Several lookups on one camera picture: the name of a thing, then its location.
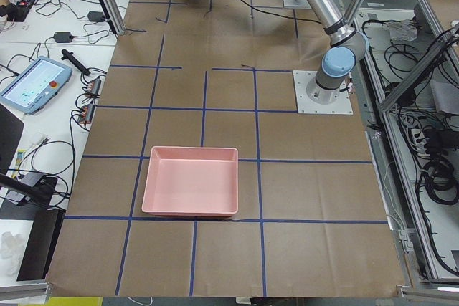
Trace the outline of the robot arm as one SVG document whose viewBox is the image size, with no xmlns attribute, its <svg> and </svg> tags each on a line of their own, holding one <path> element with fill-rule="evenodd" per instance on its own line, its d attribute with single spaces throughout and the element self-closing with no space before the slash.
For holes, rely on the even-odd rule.
<svg viewBox="0 0 459 306">
<path fill-rule="evenodd" d="M 331 45 L 316 76 L 308 83 L 306 93 L 318 104 L 331 104 L 340 93 L 341 83 L 368 51 L 369 42 L 363 33 L 348 24 L 333 0 L 306 1 L 329 36 Z"/>
</svg>

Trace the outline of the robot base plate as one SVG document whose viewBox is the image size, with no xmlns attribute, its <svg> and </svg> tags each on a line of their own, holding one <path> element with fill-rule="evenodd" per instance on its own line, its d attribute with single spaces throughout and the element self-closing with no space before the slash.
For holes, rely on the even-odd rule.
<svg viewBox="0 0 459 306">
<path fill-rule="evenodd" d="M 307 0 L 283 0 L 285 9 L 311 9 Z"/>
<path fill-rule="evenodd" d="M 344 80 L 335 90 L 316 83 L 316 71 L 293 70 L 297 111 L 300 115 L 353 115 L 349 88 Z"/>
</svg>

